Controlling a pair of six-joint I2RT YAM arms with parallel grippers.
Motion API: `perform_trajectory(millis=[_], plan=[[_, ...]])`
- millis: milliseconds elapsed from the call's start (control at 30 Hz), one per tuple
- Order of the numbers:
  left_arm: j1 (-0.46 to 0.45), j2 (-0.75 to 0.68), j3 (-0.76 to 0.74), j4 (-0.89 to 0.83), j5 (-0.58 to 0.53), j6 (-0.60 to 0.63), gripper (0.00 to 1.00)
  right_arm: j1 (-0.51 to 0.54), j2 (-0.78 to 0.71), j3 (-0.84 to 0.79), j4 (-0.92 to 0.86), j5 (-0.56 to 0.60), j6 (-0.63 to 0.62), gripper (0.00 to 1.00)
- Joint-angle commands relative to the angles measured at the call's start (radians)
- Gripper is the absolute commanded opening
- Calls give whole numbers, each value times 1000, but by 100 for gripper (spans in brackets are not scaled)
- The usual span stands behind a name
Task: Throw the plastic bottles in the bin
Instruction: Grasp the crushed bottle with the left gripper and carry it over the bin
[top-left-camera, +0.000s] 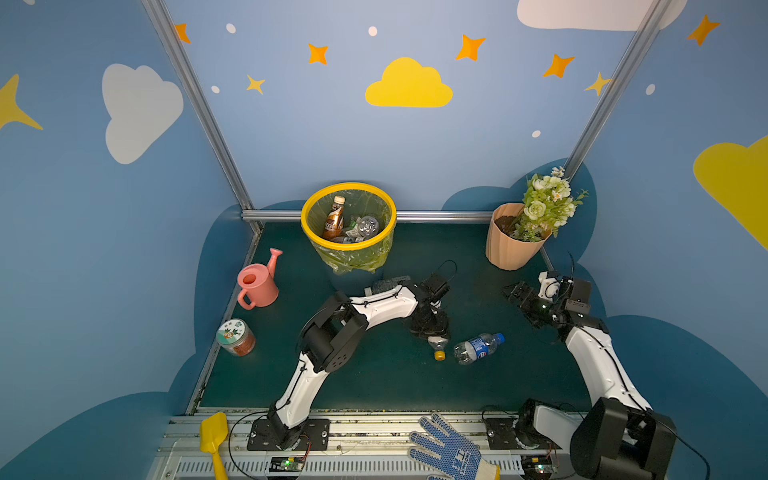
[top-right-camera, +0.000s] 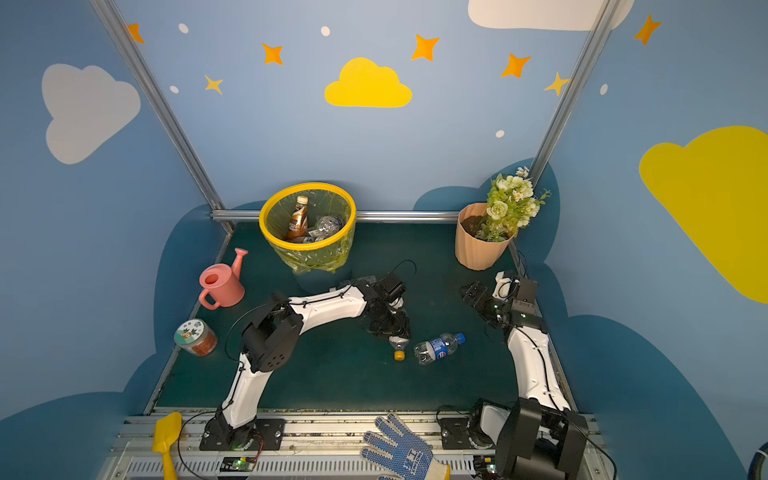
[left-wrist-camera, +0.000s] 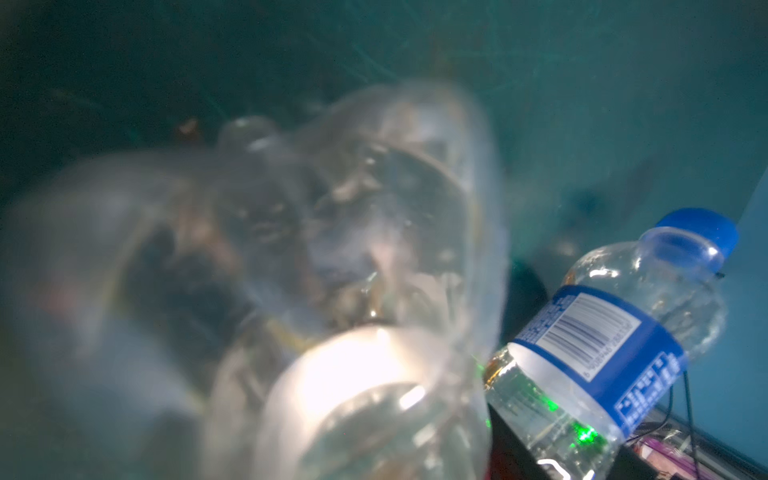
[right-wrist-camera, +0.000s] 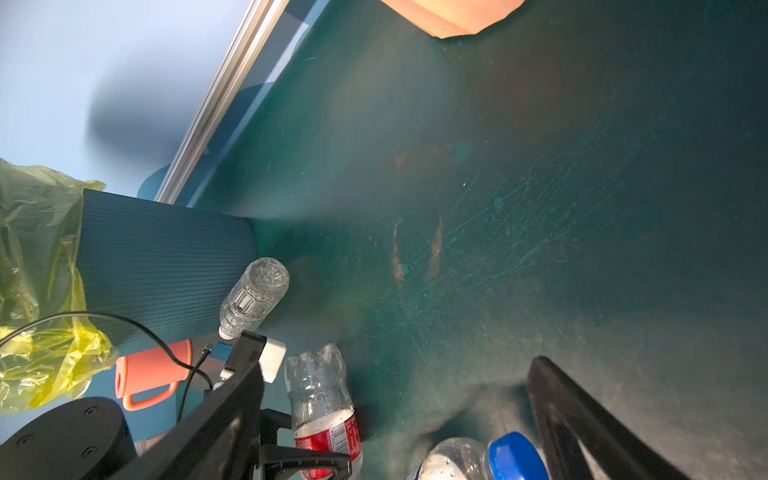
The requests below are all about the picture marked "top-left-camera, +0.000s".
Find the blue cap pepsi bottle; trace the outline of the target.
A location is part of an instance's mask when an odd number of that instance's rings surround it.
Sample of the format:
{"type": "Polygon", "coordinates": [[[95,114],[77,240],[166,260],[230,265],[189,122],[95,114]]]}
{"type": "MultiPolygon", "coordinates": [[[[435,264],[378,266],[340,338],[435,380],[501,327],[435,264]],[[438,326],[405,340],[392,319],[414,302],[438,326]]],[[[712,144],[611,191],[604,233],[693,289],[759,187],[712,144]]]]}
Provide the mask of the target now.
{"type": "Polygon", "coordinates": [[[506,339],[502,333],[482,333],[458,343],[454,347],[454,356],[460,365],[469,365],[495,353],[505,342],[506,339]]]}

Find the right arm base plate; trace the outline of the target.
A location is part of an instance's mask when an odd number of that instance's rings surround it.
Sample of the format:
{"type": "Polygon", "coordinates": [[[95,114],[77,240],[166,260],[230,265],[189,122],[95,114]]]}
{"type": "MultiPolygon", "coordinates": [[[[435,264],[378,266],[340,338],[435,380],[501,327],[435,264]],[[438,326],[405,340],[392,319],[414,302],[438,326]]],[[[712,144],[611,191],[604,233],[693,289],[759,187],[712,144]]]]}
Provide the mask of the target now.
{"type": "Polygon", "coordinates": [[[526,408],[518,413],[505,410],[481,411],[481,421],[492,450],[559,449],[560,445],[540,434],[533,427],[534,410],[526,408]]]}

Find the white label square bottle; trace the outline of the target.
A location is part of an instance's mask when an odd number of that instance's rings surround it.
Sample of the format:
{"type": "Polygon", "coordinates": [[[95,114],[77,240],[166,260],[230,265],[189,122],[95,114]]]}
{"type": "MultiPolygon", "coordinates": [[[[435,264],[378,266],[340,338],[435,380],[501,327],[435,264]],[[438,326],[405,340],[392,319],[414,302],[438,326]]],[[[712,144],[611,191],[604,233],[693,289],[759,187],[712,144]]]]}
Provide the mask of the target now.
{"type": "Polygon", "coordinates": [[[379,221],[373,216],[358,217],[344,231],[345,243],[361,243],[375,237],[380,230],[379,221]]]}

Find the brown coffee drink bottle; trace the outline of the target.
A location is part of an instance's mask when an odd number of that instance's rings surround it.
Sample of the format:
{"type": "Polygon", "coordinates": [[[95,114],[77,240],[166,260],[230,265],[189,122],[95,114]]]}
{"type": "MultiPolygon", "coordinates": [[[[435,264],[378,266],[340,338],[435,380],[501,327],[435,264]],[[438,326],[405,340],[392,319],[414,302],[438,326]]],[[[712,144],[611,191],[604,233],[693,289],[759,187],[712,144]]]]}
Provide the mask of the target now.
{"type": "Polygon", "coordinates": [[[345,202],[346,199],[341,195],[336,195],[334,197],[331,211],[324,223],[322,232],[323,239],[332,240],[342,235],[344,229],[345,202]]]}

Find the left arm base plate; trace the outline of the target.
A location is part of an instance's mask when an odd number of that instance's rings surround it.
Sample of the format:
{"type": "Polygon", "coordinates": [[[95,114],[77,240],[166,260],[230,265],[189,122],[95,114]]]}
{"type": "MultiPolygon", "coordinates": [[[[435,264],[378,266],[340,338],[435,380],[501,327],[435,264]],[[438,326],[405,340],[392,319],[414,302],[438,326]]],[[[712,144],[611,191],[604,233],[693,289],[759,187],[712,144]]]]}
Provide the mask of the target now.
{"type": "Polygon", "coordinates": [[[286,429],[279,420],[258,418],[248,435],[248,451],[326,451],[330,437],[328,419],[308,419],[286,429]]]}

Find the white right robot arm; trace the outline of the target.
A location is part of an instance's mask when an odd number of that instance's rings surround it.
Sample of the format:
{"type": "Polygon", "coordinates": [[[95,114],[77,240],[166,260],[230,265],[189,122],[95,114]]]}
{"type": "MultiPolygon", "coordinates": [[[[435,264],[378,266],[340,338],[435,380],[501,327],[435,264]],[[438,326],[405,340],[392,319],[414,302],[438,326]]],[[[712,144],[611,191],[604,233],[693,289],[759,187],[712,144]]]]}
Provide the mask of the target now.
{"type": "Polygon", "coordinates": [[[570,457],[585,479],[663,479],[677,441],[674,422],[655,412],[622,366],[603,320],[591,315],[592,285],[539,276],[539,286],[521,281],[504,288],[535,328],[553,328],[575,359],[592,406],[580,420],[561,408],[529,399],[515,424],[524,447],[553,444],[570,457]]]}

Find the yellow cap red label bottle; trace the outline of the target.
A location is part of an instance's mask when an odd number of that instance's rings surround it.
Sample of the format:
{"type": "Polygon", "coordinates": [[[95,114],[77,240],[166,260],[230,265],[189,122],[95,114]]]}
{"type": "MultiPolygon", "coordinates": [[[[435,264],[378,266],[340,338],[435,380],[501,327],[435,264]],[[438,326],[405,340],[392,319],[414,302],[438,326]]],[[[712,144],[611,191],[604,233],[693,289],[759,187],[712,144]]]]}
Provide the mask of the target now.
{"type": "Polygon", "coordinates": [[[449,336],[431,335],[427,337],[428,344],[434,350],[434,359],[436,361],[444,361],[446,359],[446,347],[449,339],[449,336]]]}

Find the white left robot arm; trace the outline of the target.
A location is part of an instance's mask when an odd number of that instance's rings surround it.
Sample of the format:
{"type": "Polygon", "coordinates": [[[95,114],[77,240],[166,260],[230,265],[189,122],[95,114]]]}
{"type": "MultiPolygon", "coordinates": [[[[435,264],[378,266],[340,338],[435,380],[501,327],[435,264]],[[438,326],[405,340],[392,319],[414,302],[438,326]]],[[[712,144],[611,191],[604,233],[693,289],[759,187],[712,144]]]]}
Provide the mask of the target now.
{"type": "Polygon", "coordinates": [[[441,301],[449,289],[449,281],[434,273],[420,283],[408,276],[379,280],[362,296],[334,293],[300,331],[297,366],[266,416],[268,438],[279,449],[299,441],[326,378],[352,358],[368,330],[402,319],[418,338],[448,340],[449,317],[441,301]]]}

